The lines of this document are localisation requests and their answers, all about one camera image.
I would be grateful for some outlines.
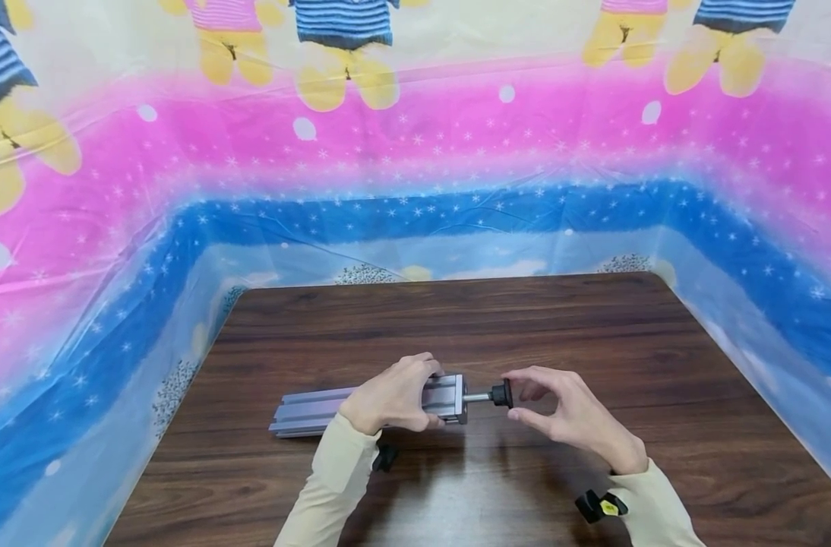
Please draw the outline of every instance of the beige sleeve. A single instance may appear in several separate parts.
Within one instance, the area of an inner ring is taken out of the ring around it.
[[[381,433],[367,436],[337,414],[324,430],[312,474],[285,520],[276,547],[335,547],[364,497]]]
[[[628,506],[622,517],[634,547],[705,547],[673,485],[652,460],[645,473],[612,476],[610,492]]]

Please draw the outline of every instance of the black end cap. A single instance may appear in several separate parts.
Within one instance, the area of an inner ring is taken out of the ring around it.
[[[494,402],[494,406],[513,408],[513,386],[509,380],[505,379],[503,384],[491,386],[491,401]]]

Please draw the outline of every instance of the cartoon character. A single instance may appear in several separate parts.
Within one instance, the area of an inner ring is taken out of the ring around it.
[[[719,63],[727,96],[752,94],[765,71],[763,41],[779,34],[795,0],[702,0],[682,49],[665,72],[670,94],[691,90]]]
[[[602,0],[598,23],[583,50],[583,62],[603,67],[619,49],[630,67],[643,67],[656,54],[656,42],[672,9],[690,0]]]
[[[392,45],[388,5],[426,5],[429,0],[290,0],[297,38],[311,45],[306,66],[297,74],[297,92],[313,110],[327,112],[343,103],[346,81],[364,103],[381,110],[397,103],[397,75],[383,62]]]
[[[226,86],[233,65],[254,86],[273,79],[264,25],[283,22],[284,0],[159,0],[172,15],[186,15],[197,29],[203,74],[216,85]]]
[[[72,174],[81,168],[81,150],[66,129],[45,112],[24,108],[24,96],[38,86],[8,41],[3,29],[32,27],[25,0],[0,0],[0,214],[24,193],[24,175],[17,164],[18,149],[29,150],[54,171]]]

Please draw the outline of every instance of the pink striped shirt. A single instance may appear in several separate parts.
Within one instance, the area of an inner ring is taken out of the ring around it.
[[[602,0],[601,11],[662,15],[668,13],[668,0]]]
[[[241,33],[260,33],[264,29],[257,19],[254,0],[185,0],[185,4],[198,29]]]

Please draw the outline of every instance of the plastic tablecloth backdrop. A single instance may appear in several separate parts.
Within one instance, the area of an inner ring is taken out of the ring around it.
[[[245,289],[630,270],[831,476],[831,0],[0,0],[0,546],[103,542]]]

